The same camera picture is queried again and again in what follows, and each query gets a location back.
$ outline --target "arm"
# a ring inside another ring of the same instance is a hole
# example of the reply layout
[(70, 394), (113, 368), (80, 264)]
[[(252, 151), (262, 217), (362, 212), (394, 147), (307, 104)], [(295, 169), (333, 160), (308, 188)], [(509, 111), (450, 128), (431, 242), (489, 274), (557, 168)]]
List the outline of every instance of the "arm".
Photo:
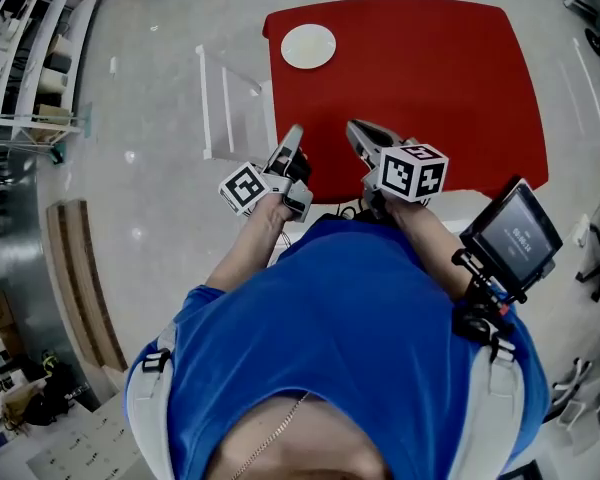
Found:
[(268, 194), (263, 197), (233, 247), (205, 284), (230, 292), (267, 268), (284, 223), (291, 215), (291, 210), (282, 204), (279, 195)]
[(451, 262), (462, 242), (450, 233), (430, 210), (420, 204), (388, 200), (386, 209), (416, 251), (428, 274), (452, 300), (461, 299), (471, 274)]

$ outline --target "hand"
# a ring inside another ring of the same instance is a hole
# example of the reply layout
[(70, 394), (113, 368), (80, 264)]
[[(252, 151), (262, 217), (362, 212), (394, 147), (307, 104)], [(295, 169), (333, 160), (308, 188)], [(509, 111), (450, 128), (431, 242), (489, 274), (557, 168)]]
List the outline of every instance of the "hand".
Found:
[(273, 226), (283, 226), (293, 218), (293, 212), (282, 202), (280, 194), (267, 194), (256, 204), (251, 218), (264, 219)]

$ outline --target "display screen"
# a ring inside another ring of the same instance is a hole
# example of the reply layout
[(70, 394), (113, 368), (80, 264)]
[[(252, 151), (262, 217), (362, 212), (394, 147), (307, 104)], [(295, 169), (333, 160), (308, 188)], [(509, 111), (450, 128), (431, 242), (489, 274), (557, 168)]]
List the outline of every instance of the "display screen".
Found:
[(524, 283), (553, 254), (542, 227), (516, 193), (482, 232), (483, 240)]

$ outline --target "person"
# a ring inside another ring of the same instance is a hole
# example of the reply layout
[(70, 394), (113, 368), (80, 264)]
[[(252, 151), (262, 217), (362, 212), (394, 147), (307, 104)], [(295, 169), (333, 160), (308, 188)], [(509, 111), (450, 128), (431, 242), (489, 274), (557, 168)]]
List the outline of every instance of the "person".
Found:
[[(173, 321), (174, 478), (449, 477), (480, 349), (451, 329), (471, 278), (431, 211), (400, 200), (386, 210), (378, 223), (368, 211), (323, 216), (267, 268), (291, 212), (277, 195), (260, 200)], [(504, 318), (524, 377), (513, 459), (549, 398), (527, 329), (515, 309)]]

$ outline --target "blue t-shirt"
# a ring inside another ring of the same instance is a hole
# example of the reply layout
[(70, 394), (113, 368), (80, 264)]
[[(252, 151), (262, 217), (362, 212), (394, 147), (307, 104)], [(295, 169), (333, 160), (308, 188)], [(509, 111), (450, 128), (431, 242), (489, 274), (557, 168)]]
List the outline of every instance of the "blue t-shirt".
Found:
[[(176, 478), (203, 478), (238, 420), (288, 390), (346, 413), (396, 480), (446, 478), (479, 349), (451, 332), (452, 308), (400, 231), (355, 221), (313, 226), (234, 292), (199, 286), (174, 319), (167, 421)], [(535, 437), (549, 396), (527, 329), (514, 311), (506, 318), (525, 379), (513, 458)]]

